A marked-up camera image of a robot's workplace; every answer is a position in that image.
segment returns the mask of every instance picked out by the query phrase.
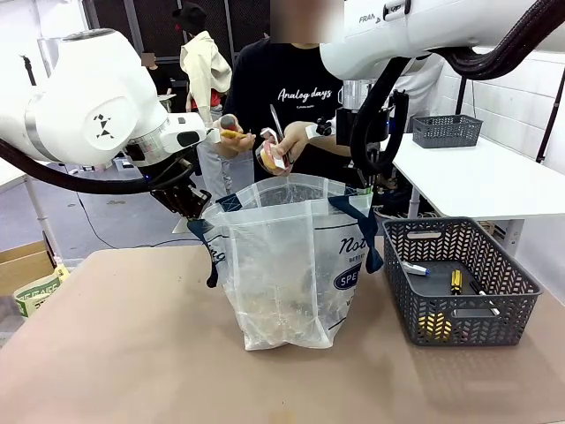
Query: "gray plastic basket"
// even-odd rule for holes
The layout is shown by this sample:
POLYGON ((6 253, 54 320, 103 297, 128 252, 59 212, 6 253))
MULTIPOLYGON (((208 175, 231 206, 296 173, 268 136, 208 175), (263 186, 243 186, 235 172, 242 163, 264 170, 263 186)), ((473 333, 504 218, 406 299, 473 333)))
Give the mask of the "gray plastic basket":
POLYGON ((422 148, 468 148, 477 146, 483 121, 467 115, 415 117, 414 142, 422 148))
POLYGON ((385 270, 407 335, 415 345, 516 345, 539 285, 475 221, 438 218, 386 221, 385 270), (402 261, 430 269, 407 274, 402 261), (451 294, 451 272, 463 293, 451 294), (486 295, 471 287, 474 280, 486 295))

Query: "white table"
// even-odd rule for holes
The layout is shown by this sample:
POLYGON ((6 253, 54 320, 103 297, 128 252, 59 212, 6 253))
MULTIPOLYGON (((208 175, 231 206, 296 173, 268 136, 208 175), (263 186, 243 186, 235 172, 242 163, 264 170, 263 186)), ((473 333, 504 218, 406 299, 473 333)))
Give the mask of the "white table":
POLYGON ((11 166, 6 161, 0 159, 0 193, 5 192, 6 190, 22 183, 26 185, 27 193, 29 194, 29 198, 31 199, 32 204, 34 205, 37 220, 39 221, 41 228, 45 232, 47 240, 51 244, 51 249, 53 249, 55 255, 62 257, 61 249, 57 243, 57 240, 55 239, 55 234, 53 234, 53 229, 49 224, 49 219, 45 215, 45 212, 43 212, 43 208, 41 207, 41 204, 37 199, 37 194, 35 193, 32 179, 22 170, 19 170, 18 168, 11 166))
POLYGON ((511 254, 525 218, 565 215, 564 175, 483 138, 474 148, 421 148, 405 134, 394 165, 414 186, 409 218, 422 194, 443 216, 509 220, 511 254))

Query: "cable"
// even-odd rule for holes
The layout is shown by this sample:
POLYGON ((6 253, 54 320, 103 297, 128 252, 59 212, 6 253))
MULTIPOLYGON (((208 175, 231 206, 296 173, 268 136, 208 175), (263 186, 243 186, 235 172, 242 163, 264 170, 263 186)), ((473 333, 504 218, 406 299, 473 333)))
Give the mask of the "cable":
POLYGON ((468 47, 432 52, 469 80, 493 80, 514 71, 564 21, 565 2, 537 0, 490 53, 480 55, 468 47))
POLYGON ((0 139, 0 157, 7 163, 24 171, 27 175, 53 186, 61 187, 72 192, 88 194, 137 194, 150 191, 144 178, 127 181, 97 181, 78 178, 63 174, 58 170, 37 163, 25 153, 0 139))
POLYGON ((151 186, 156 185, 157 182, 158 182, 161 178, 163 178, 163 177, 165 176, 165 174, 166 174, 167 172, 169 172, 169 171, 172 169, 172 167, 175 166, 177 163, 179 163, 182 159, 183 159, 183 157, 182 157, 182 156, 179 156, 177 159, 175 159, 175 162, 173 162, 171 165, 169 165, 167 168, 165 168, 165 170, 164 170, 163 172, 161 172, 157 177, 153 178, 153 179, 151 180, 151 183, 150 183, 151 186))
POLYGON ((162 241, 161 243, 157 243, 156 245, 141 245, 141 246, 135 246, 133 247, 133 249, 137 249, 140 247, 158 247, 161 245, 166 245, 168 243, 175 243, 176 241, 196 241, 198 243, 202 243, 200 240, 198 240, 197 238, 177 238, 176 240, 167 240, 167 241, 162 241))
MULTIPOLYGON (((384 72, 381 74, 379 79, 377 79, 377 82, 369 92, 365 102, 361 106, 361 109, 359 109, 357 117, 351 127, 351 158, 353 159, 355 166, 366 174, 375 175, 381 173, 382 165, 385 164, 373 163, 371 161, 371 158, 367 153, 367 134, 369 127, 374 120, 375 113, 382 108, 383 104, 385 104, 393 86, 398 81, 404 68, 409 62, 410 59, 405 57, 395 57, 390 59, 384 72)), ((403 106, 406 107, 406 110, 403 110, 403 113, 399 113, 398 120, 396 120, 395 112, 395 133, 391 135, 387 145, 387 150, 383 155, 383 157, 386 157, 387 159, 390 159, 391 157, 394 159, 396 152, 400 147, 400 142, 402 141, 408 103, 406 102, 403 106)))
POLYGON ((536 157, 537 163, 542 163, 546 160, 546 150, 547 143, 549 143, 549 138, 551 137, 551 132, 554 129, 555 119, 557 118, 557 113, 559 112, 559 107, 561 105, 561 98, 563 96, 563 88, 565 88, 565 70, 561 76, 561 82, 559 88, 557 89, 557 96, 555 96, 554 107, 552 108, 551 115, 549 116, 549 122, 547 123, 546 131, 544 132, 544 138, 539 146, 538 156, 536 157))
POLYGON ((477 119, 477 110, 475 109, 475 81, 471 81, 471 91, 473 93, 473 116, 477 119))
POLYGON ((75 194, 77 195, 77 198, 79 198, 79 204, 82 207, 82 210, 85 211, 85 216, 87 217, 87 221, 88 221, 88 225, 90 225, 90 228, 92 229, 92 232, 94 233, 94 235, 96 236, 97 239, 99 239, 103 244, 105 244, 108 247, 111 247, 112 249, 117 249, 117 247, 112 246, 110 243, 108 243, 106 240, 104 240, 102 237, 100 237, 98 235, 98 233, 96 232, 96 230, 94 229, 94 226, 92 225, 92 223, 90 222, 90 216, 88 216, 88 212, 87 209, 85 208, 84 203, 82 202, 82 199, 80 198, 79 194, 77 192, 75 192, 75 194))
POLYGON ((168 181, 165 181, 164 183, 160 183, 160 184, 151 184, 151 190, 161 190, 162 188, 165 188, 167 186, 172 186, 173 184, 177 183, 178 181, 180 181, 181 179, 183 179, 184 177, 186 177, 186 175, 190 174, 192 172, 192 166, 190 166, 189 168, 186 168, 184 171, 182 171, 180 174, 178 174, 176 177, 171 178, 168 181))
MULTIPOLYGON (((66 172, 68 173, 69 170, 67 169, 67 165, 63 164, 63 166, 64 166, 64 170, 66 170, 66 172)), ((80 204, 80 206, 82 207, 82 210, 85 212, 85 216, 87 217, 88 225, 90 225, 90 228, 91 228, 91 230, 92 230, 92 233, 93 233, 93 234, 96 236, 96 238, 99 239, 104 245, 106 245, 106 246, 108 246, 108 247, 110 247, 110 248, 112 248, 112 249, 121 249, 121 248, 123 248, 123 249, 129 249, 129 248, 131 248, 131 249, 137 249, 137 248, 140 248, 140 247, 158 247, 158 246, 161 246, 161 245, 166 245, 166 244, 168 244, 168 243, 175 243, 176 241, 196 241, 196 242, 199 242, 199 243, 200 243, 200 240, 198 240, 198 239, 196 239, 196 238, 177 238, 177 239, 175 239, 175 240, 162 241, 161 243, 157 243, 157 244, 155 244, 155 245, 139 245, 139 246, 134 246, 134 247, 115 247, 115 246, 112 246, 110 243, 108 243, 106 240, 104 240, 102 237, 100 237, 100 236, 98 235, 98 233, 96 232, 96 229, 94 228, 94 226, 93 226, 93 224, 92 224, 92 221, 90 221, 90 216, 88 215, 87 208, 85 208, 85 204, 82 202, 82 199, 80 198, 79 193, 78 193, 78 192, 75 192, 75 194, 77 195, 77 198, 79 199, 79 204, 80 204)))

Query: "black t-shirt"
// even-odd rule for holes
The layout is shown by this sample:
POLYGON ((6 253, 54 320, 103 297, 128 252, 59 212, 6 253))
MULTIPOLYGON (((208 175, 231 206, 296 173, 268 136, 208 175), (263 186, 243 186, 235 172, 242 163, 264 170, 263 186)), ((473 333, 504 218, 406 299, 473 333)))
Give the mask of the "black t-shirt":
POLYGON ((170 78, 161 66, 157 66, 156 69, 149 69, 149 75, 151 75, 151 80, 153 80, 155 87, 157 88, 158 95, 166 95, 169 88, 173 88, 170 83, 170 78))
MULTIPOLYGON (((291 44, 261 40, 245 47, 237 59, 224 113, 237 117, 245 132, 257 135, 253 152, 263 139, 261 129, 276 130, 269 108, 273 104, 281 127, 296 121, 315 123, 330 119, 341 106, 343 83, 329 73, 320 49, 299 49, 291 44)), ((308 145, 296 160, 293 172, 343 180, 342 169, 350 158, 308 145)), ((253 154, 255 181, 273 177, 253 154)))

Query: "table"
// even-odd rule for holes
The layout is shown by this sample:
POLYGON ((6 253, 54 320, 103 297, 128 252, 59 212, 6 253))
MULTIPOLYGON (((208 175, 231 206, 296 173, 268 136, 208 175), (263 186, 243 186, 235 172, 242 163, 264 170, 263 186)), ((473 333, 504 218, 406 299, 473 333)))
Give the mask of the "table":
POLYGON ((422 194, 443 216, 509 220, 511 254, 525 218, 565 215, 565 175, 482 137, 474 148, 421 148, 405 134, 394 165, 414 186, 409 218, 422 194))
POLYGON ((364 275, 333 348, 246 352, 209 270, 202 246, 92 254, 0 350, 2 421, 565 420, 565 307, 548 292, 519 346, 417 348, 384 276, 364 275))
POLYGON ((63 257, 63 253, 57 243, 57 239, 55 238, 55 234, 53 233, 49 219, 45 215, 45 212, 41 207, 41 203, 37 198, 37 194, 35 193, 34 183, 32 182, 32 179, 22 170, 19 170, 6 161, 0 159, 0 193, 5 192, 6 190, 9 190, 14 186, 18 186, 22 183, 26 185, 27 194, 29 194, 32 205, 34 205, 37 220, 39 221, 41 228, 45 232, 45 237, 49 241, 51 249, 53 250, 55 255, 63 257))

